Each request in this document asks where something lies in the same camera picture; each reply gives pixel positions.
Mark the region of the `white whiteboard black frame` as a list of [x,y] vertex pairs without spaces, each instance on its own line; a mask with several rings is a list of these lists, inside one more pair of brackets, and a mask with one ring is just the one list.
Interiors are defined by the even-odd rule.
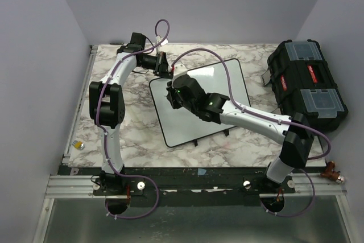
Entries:
[[177,81],[176,89],[164,78],[151,80],[149,87],[165,144],[170,148],[197,143],[219,132],[228,135],[232,125],[217,122],[226,97],[250,105],[242,68],[235,58],[189,70]]

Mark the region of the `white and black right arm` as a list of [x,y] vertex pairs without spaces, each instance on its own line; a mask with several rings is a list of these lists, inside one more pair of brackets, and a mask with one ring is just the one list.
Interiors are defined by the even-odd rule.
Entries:
[[286,176],[306,166],[315,137],[302,114],[277,115],[239,104],[223,94],[206,93],[188,74],[169,81],[166,90],[174,109],[184,108],[205,122],[253,131],[281,145],[279,156],[268,165],[261,180],[265,191],[276,192]]

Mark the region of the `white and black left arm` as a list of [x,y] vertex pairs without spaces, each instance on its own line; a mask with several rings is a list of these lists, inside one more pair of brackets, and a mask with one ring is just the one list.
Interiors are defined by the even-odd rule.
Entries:
[[102,141],[102,172],[113,174],[106,187],[115,195],[126,188],[125,179],[119,176],[124,168],[119,143],[120,125],[125,117],[122,87],[137,67],[148,69],[158,77],[172,77],[166,54],[160,50],[168,43],[167,38],[156,38],[156,45],[145,49],[146,36],[132,33],[130,43],[118,49],[109,72],[100,81],[92,81],[89,85],[89,115],[98,127]]

